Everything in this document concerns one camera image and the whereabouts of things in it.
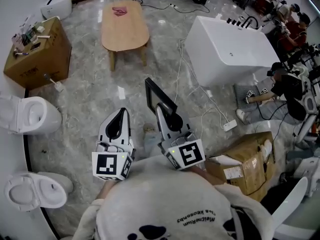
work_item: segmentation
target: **toilet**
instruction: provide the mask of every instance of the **toilet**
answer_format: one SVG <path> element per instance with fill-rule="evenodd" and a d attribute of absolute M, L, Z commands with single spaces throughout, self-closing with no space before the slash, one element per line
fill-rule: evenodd
<path fill-rule="evenodd" d="M 4 186 L 4 195 L 19 211 L 28 212 L 37 207 L 59 208 L 73 190 L 70 179 L 52 172 L 21 172 Z"/>
<path fill-rule="evenodd" d="M 49 134 L 55 132 L 61 122 L 60 112 L 44 98 L 0 95 L 0 127 L 11 133 Z"/>

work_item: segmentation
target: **white shoe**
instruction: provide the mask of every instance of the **white shoe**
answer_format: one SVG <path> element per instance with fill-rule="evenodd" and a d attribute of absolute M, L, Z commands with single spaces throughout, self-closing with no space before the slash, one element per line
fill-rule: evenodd
<path fill-rule="evenodd" d="M 236 113 L 236 116 L 243 122 L 243 123 L 245 123 L 245 112 L 244 111 L 242 111 L 241 109 L 237 109 L 236 111 L 235 111 L 235 113 Z"/>

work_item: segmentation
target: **toilet lid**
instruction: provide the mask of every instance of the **toilet lid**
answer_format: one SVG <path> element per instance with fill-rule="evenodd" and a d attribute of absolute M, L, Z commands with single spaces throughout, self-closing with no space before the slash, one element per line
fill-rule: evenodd
<path fill-rule="evenodd" d="M 34 181 L 28 176 L 11 178 L 4 187 L 4 194 L 9 202 L 21 212 L 31 211 L 41 204 Z"/>
<path fill-rule="evenodd" d="M 19 97 L 13 95 L 0 95 L 0 127 L 18 132 L 17 113 Z"/>

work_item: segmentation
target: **tile floor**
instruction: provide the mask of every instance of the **tile floor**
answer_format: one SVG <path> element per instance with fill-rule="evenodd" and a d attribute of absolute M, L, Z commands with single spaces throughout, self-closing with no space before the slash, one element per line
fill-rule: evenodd
<path fill-rule="evenodd" d="M 143 67 L 139 52 L 117 54 L 116 70 L 110 71 L 109 57 L 101 44 L 103 7 L 117 0 L 87 0 L 74 6 L 72 14 L 62 21 L 72 44 L 69 78 L 62 81 L 66 91 L 58 93 L 52 84 L 35 89 L 30 96 L 40 96 L 57 106 L 62 114 L 62 126 L 49 135 L 30 136 L 29 151 L 35 172 L 53 172 L 67 176 L 74 184 L 67 203 L 58 209 L 47 209 L 49 217 L 61 236 L 73 235 L 82 213 L 94 200 L 103 181 L 93 177 L 91 152 L 95 150 L 100 123 L 114 110 L 126 107 L 137 159 L 145 157 L 143 130 L 145 122 L 156 124 L 156 117 L 146 103 L 144 79 L 152 78 L 171 97 L 176 95 L 176 80 L 180 62 L 178 40 L 185 38 L 197 15 L 227 20 L 256 15 L 249 7 L 246 12 L 231 0 L 209 0 L 210 13 L 196 11 L 178 13 L 173 8 L 156 10 L 143 7 L 150 32 L 147 66 Z M 144 5 L 164 8 L 175 4 L 180 9 L 204 9 L 191 0 L 143 0 Z M 207 155 L 213 155 L 239 136 L 254 131 L 271 130 L 277 134 L 279 121 L 244 126 L 236 117 L 237 108 L 231 85 L 213 86 L 212 98 L 228 119 L 238 126 L 224 132 L 219 127 L 219 115 L 212 109 L 203 116 L 202 141 Z M 198 87 L 188 67 L 182 62 L 178 81 L 177 105 L 184 109 L 196 135 L 202 131 L 201 116 L 213 104 Z M 291 125 L 283 123 L 275 141 L 278 174 L 285 167 L 285 152 L 292 146 Z"/>

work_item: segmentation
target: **bathtub faucet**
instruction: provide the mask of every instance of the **bathtub faucet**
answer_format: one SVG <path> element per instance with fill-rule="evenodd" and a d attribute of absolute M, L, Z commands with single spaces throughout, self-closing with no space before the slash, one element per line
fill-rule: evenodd
<path fill-rule="evenodd" d="M 249 16 L 248 18 L 246 18 L 246 20 L 245 20 L 244 23 L 241 25 L 241 27 L 243 28 L 243 27 L 246 25 L 246 23 L 248 22 L 248 20 L 250 20 L 250 19 L 254 19 L 254 20 L 255 20 L 255 24 L 256 24 L 256 25 L 255 25 L 255 29 L 257 30 L 259 24 L 258 24 L 257 19 L 256 19 L 255 17 L 253 17 L 253 16 Z"/>

